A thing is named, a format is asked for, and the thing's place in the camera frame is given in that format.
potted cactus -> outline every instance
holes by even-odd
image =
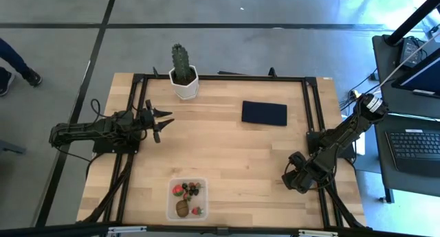
[[[188,52],[180,44],[173,46],[173,65],[169,74],[174,92],[183,100],[195,98],[199,90],[199,76],[189,63]]]

black desk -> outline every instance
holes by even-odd
[[[427,44],[426,51],[431,53],[438,46],[438,43]],[[399,48],[388,46],[382,36],[374,36],[373,49],[379,79],[383,81],[397,66],[395,65],[395,61],[397,60]],[[399,76],[402,73],[403,71],[398,71],[395,76]],[[392,113],[440,118],[440,99],[414,95],[410,91],[395,89],[391,87],[390,83],[386,83],[382,86],[381,90],[382,97],[385,102],[388,103],[390,112]],[[393,202],[391,189],[440,196],[440,187],[438,186],[440,184],[440,178],[407,174],[397,171],[394,167],[393,158],[386,143],[384,130],[396,126],[404,126],[404,128],[417,126],[417,128],[440,130],[440,122],[392,115],[387,116],[383,122],[375,126],[382,181],[386,188],[387,202]]]

cactus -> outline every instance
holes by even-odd
[[[190,68],[188,52],[180,44],[173,45],[173,65],[175,83],[188,85],[194,80],[194,72]]]

person's leg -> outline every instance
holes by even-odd
[[[0,97],[5,96],[9,91],[9,86],[14,80],[15,75],[0,67]]]
[[[31,86],[38,86],[41,83],[41,77],[18,55],[14,49],[0,38],[0,58],[8,62],[17,72],[19,72]]]

jeans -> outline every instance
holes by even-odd
[[[26,79],[31,76],[30,68],[25,61],[2,38],[0,38],[0,58],[8,62],[23,78]],[[0,67],[0,88],[4,88],[6,85],[8,85],[8,71]]]

